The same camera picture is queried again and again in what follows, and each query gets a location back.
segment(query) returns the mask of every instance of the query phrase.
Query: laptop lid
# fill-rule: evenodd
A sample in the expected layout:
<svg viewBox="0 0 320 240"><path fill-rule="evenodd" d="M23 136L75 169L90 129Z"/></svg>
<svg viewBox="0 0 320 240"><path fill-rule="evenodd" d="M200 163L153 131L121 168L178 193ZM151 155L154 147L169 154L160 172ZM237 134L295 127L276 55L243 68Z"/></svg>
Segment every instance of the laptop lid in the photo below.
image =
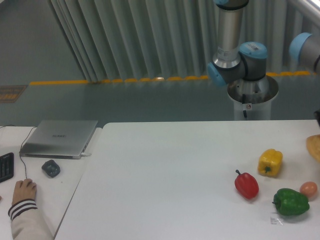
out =
<svg viewBox="0 0 320 240"><path fill-rule="evenodd" d="M20 156L80 159L97 123L96 120L43 120L23 145Z"/></svg>

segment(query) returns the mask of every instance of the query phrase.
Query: striped cuff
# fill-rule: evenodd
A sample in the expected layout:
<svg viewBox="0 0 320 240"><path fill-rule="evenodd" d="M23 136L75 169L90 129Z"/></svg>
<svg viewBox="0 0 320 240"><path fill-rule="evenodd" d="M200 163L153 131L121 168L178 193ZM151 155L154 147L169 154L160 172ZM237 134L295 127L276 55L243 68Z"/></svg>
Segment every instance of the striped cuff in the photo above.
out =
<svg viewBox="0 0 320 240"><path fill-rule="evenodd" d="M13 221L15 217L19 216L23 212L30 210L30 209L38 209L35 200L33 199L24 199L22 201L18 201L12 207L10 207L8 211L8 215Z"/></svg>

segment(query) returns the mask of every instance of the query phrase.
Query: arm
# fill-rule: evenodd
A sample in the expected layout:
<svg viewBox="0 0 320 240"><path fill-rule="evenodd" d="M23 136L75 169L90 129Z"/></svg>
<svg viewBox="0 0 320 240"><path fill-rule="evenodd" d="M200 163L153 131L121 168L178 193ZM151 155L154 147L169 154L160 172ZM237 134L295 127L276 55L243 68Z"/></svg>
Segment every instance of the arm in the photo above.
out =
<svg viewBox="0 0 320 240"><path fill-rule="evenodd" d="M8 211L14 240L53 240L53 236L37 208L37 185L31 179L15 184L12 207Z"/></svg>

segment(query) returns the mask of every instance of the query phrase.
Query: keyboard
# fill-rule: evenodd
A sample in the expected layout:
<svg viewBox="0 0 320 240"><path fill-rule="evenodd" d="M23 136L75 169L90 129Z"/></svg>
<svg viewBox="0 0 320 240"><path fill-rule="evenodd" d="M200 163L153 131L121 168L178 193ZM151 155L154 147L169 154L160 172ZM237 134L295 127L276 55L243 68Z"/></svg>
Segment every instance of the keyboard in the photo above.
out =
<svg viewBox="0 0 320 240"><path fill-rule="evenodd" d="M14 176L14 158L13 152L0 156L0 183Z"/></svg>

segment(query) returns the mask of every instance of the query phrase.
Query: white sleeve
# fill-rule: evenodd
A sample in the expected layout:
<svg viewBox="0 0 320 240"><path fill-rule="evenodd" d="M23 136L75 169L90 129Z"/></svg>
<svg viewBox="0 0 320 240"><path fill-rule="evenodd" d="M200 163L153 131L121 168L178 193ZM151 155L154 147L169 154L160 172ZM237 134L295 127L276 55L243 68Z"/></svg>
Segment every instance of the white sleeve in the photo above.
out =
<svg viewBox="0 0 320 240"><path fill-rule="evenodd" d="M14 240L53 240L46 221L32 199L13 205L8 215L11 218L11 232Z"/></svg>

